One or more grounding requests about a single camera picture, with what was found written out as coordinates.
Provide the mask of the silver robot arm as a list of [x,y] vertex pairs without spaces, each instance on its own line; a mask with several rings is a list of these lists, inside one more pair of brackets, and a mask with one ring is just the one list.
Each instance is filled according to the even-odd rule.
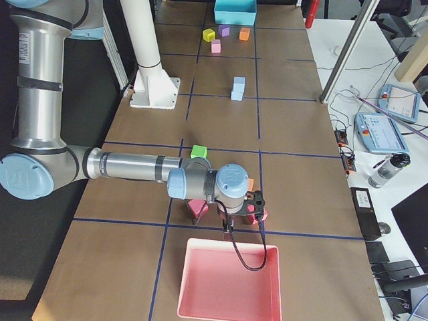
[[19,28],[17,135],[1,160],[1,186],[34,200],[82,179],[99,177],[165,183],[171,198],[216,204],[224,227],[249,214],[247,171],[228,164],[215,170],[203,157],[175,158],[104,152],[61,138],[64,42],[102,39],[101,1],[10,1]]

